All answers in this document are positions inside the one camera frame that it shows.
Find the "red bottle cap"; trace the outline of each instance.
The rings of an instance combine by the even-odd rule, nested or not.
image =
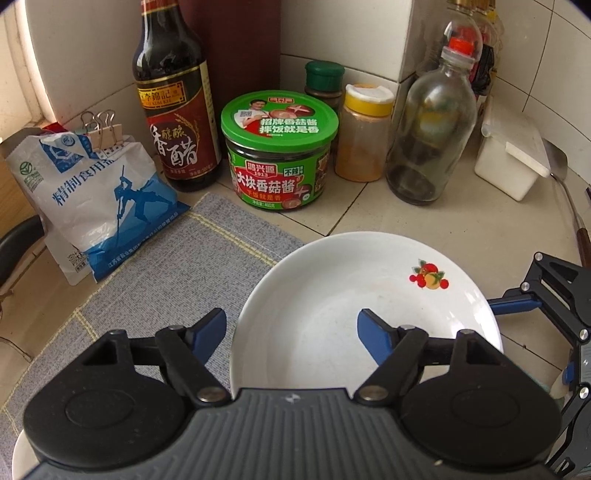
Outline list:
[[[448,47],[451,50],[454,50],[458,53],[463,53],[469,57],[474,52],[474,45],[472,43],[457,37],[450,38]]]

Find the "metal spatula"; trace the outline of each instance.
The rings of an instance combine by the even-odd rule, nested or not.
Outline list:
[[[566,154],[559,149],[552,142],[549,142],[545,138],[544,147],[548,155],[548,162],[550,163],[550,175],[556,180],[566,193],[569,200],[570,208],[573,211],[574,227],[576,230],[577,246],[579,247],[579,255],[581,257],[581,265],[585,268],[591,268],[591,241],[589,241],[589,234],[583,223],[583,219],[577,213],[577,209],[574,206],[573,198],[570,196],[569,189],[567,188],[564,180],[566,174],[569,172],[569,159]]]

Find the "fruit decal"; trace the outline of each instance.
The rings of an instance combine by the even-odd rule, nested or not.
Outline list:
[[[409,280],[417,283],[420,288],[429,288],[430,290],[437,290],[441,287],[443,290],[449,287],[447,279],[443,278],[445,272],[439,269],[432,263],[427,263],[424,260],[419,260],[419,267],[413,267],[415,275],[411,275]]]

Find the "placemat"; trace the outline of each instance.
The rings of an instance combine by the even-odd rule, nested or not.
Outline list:
[[[78,307],[25,371],[0,410],[0,478],[11,479],[12,451],[31,397],[103,333],[152,336],[168,325],[192,325],[212,308],[228,331],[207,367],[229,388],[236,320],[267,271],[303,243],[229,200],[206,194],[148,241]],[[144,367],[143,374],[158,372]]]

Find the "green cap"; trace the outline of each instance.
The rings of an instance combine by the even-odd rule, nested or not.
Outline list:
[[[340,63],[312,60],[306,63],[306,86],[319,92],[339,92],[344,74]]]
[[[324,102],[285,90],[247,93],[222,111],[222,132],[229,140],[270,153],[328,146],[338,127],[339,118]]]

